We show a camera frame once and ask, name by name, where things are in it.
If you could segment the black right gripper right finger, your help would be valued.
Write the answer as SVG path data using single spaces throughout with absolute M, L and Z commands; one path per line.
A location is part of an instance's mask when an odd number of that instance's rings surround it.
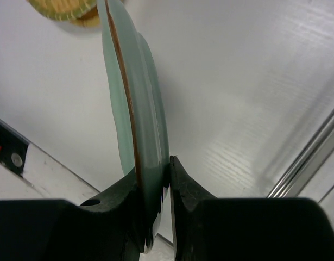
M 334 260 L 334 231 L 307 198 L 217 198 L 170 158 L 176 260 Z

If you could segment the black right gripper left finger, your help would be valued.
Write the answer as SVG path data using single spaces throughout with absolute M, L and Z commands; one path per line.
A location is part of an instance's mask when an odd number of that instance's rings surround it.
M 1 200 L 0 260 L 138 260 L 141 193 L 131 171 L 79 206 L 66 200 Z

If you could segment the teal floral ceramic plate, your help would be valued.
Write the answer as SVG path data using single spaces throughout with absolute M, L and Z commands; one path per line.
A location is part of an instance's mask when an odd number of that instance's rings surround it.
M 168 191 L 169 142 L 154 59 L 121 1 L 98 1 L 119 157 L 142 191 L 145 251 L 154 243 Z

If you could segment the large orange woven plate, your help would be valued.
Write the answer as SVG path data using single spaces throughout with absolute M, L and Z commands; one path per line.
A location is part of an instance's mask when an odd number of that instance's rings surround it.
M 83 28 L 97 28 L 100 26 L 100 18 L 97 6 L 82 17 L 70 21 L 71 24 Z

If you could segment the green rimmed woven plate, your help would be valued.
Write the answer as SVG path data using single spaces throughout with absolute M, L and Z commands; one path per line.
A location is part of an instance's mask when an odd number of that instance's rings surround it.
M 29 0 L 42 16 L 51 20 L 89 20 L 98 16 L 97 1 L 90 0 Z

